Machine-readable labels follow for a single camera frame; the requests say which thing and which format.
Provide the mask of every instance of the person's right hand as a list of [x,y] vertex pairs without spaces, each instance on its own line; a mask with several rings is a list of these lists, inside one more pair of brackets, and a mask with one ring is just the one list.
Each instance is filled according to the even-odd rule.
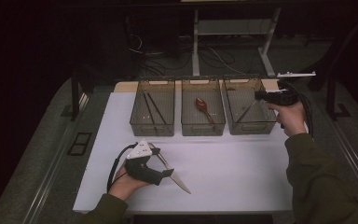
[[278,111],[277,122],[283,124],[287,136],[307,132],[304,124],[305,110],[301,102],[288,106],[267,103],[267,107]]

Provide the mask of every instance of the knife blade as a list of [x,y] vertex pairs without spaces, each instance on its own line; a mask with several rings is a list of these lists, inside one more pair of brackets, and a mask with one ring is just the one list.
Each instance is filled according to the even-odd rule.
[[[158,158],[162,161],[162,163],[164,164],[165,168],[167,168],[168,170],[171,170],[172,167],[167,163],[167,161],[162,157],[162,155],[159,153]],[[175,182],[182,190],[184,190],[185,192],[191,194],[190,190],[186,187],[185,183],[182,181],[182,179],[179,177],[179,175],[173,170],[170,178],[173,180],[173,182]]]

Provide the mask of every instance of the white table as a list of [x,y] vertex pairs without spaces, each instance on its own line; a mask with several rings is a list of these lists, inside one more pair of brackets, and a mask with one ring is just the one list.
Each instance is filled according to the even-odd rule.
[[[107,178],[118,153],[143,139],[135,137],[130,126],[135,92],[118,92],[126,85],[133,88],[133,83],[118,85],[107,103],[77,194],[74,205],[77,212],[85,213],[95,207],[106,191]],[[127,214],[246,214],[292,209],[292,187],[285,173],[287,137],[279,124],[271,134],[231,135],[226,125],[222,136],[184,137],[180,102],[181,93],[177,91],[175,135],[147,137],[146,141],[161,148],[161,154],[191,194],[170,178],[164,178],[159,186],[135,192],[128,200]],[[148,165],[154,168],[157,160],[150,160]]]

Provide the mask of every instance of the green sleeve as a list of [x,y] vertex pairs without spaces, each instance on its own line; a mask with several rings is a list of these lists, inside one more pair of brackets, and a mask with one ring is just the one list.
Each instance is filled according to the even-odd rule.
[[358,224],[358,201],[337,176],[335,160],[306,133],[290,137],[285,145],[296,223]]
[[80,223],[119,224],[127,207],[119,198],[104,194],[95,209],[84,215]]

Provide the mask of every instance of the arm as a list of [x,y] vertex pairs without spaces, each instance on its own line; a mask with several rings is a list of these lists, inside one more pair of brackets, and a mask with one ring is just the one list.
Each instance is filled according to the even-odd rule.
[[149,183],[136,180],[127,175],[124,165],[116,173],[114,184],[107,194],[104,194],[94,210],[84,215],[80,221],[82,224],[119,224],[128,205],[125,201],[137,189],[147,186]]
[[293,187],[293,213],[296,223],[358,223],[358,201],[338,177],[335,160],[317,147],[304,125],[304,107],[268,104],[279,112],[277,121],[289,136],[286,170]]

